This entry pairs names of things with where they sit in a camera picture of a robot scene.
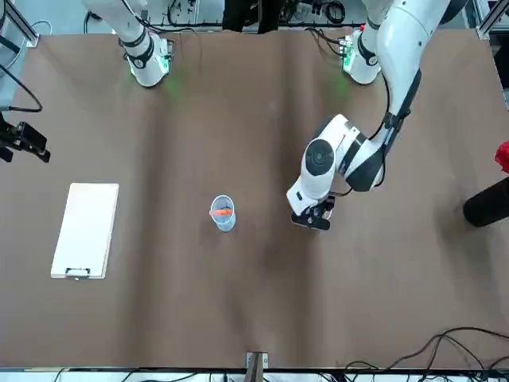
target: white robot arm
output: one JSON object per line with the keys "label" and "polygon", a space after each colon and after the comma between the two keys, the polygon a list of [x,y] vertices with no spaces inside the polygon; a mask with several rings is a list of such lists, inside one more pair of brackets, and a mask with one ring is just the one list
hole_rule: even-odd
{"label": "white robot arm", "polygon": [[131,73],[140,85],[151,88],[168,74],[168,41],[150,33],[134,16],[144,6],[142,0],[82,1],[118,34]]}
{"label": "white robot arm", "polygon": [[351,36],[352,51],[344,61],[343,70],[357,83],[370,84],[380,71],[376,56],[377,34],[392,0],[363,0],[367,20],[363,30],[356,29]]}
{"label": "white robot arm", "polygon": [[301,176],[286,194],[294,223],[328,229],[324,216],[333,207],[328,195],[335,173],[354,191],[381,183],[385,157],[418,90],[422,53],[448,5],[449,0],[394,1],[376,35],[376,56],[390,95],[387,113],[369,138],[342,115],[315,134],[302,157]]}

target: clipboard clip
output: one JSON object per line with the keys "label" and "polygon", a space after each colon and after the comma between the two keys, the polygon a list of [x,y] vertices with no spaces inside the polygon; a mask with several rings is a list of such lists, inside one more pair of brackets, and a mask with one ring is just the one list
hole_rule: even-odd
{"label": "clipboard clip", "polygon": [[65,268],[65,277],[79,281],[90,278],[90,268]]}

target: red object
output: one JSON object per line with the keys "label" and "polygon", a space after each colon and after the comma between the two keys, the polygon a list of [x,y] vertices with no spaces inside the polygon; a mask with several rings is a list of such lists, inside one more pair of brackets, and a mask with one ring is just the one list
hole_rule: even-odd
{"label": "red object", "polygon": [[502,171],[509,173],[509,141],[500,145],[495,154],[495,162],[502,166]]}

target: clear plastic cup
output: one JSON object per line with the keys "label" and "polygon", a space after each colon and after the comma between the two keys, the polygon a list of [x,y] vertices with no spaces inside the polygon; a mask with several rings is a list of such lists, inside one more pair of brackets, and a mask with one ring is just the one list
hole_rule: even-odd
{"label": "clear plastic cup", "polygon": [[235,206],[233,205],[233,200],[228,195],[216,197],[210,206],[210,216],[214,223],[216,223],[217,228],[224,232],[230,231],[235,225]]}

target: table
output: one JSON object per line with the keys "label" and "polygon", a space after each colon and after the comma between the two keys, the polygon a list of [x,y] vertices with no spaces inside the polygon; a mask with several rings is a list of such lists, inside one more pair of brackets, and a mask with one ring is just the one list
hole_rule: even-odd
{"label": "table", "polygon": [[[509,118],[486,41],[437,33],[385,183],[338,199],[331,231],[314,232],[290,223],[285,196],[305,145],[338,113],[374,131],[382,80],[354,85],[306,32],[172,36],[173,74],[154,89],[115,36],[28,52],[22,80],[44,110],[11,119],[45,134],[52,159],[0,163],[1,366],[233,368],[250,350],[279,368],[389,365],[449,327],[507,330],[507,222],[473,229],[460,212],[503,176]],[[104,280],[50,279],[75,181],[120,184]],[[235,201],[228,234],[208,216],[218,193]],[[508,351],[458,338],[484,361]],[[450,345],[436,366],[467,367]]]}

